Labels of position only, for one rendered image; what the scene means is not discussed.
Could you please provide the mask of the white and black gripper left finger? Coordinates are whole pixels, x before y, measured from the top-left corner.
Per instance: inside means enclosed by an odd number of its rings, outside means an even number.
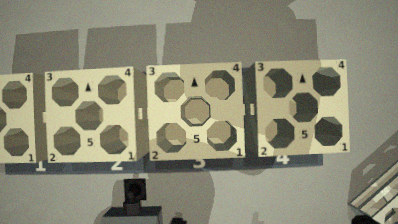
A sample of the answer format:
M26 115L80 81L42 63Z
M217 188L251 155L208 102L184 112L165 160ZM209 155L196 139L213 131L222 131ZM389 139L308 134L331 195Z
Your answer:
M187 221L183 221L183 218L172 218L171 224L187 224Z

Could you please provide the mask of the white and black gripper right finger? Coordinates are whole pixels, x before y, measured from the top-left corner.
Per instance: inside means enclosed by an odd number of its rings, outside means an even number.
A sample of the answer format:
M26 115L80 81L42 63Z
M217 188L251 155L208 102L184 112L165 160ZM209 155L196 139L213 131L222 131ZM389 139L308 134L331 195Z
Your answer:
M380 224L380 223L372 219L368 215L356 215L352 219L351 224Z

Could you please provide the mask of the beige bucket adapter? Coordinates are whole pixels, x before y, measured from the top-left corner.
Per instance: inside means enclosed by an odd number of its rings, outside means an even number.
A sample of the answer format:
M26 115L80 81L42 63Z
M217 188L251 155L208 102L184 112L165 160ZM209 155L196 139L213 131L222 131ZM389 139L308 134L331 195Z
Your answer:
M47 159L45 75L0 75L0 163Z
M245 157L241 62L147 66L147 96L150 161Z
M257 156L350 152L346 59L254 62L243 84Z
M45 72L45 102L48 163L149 152L147 76L134 67Z

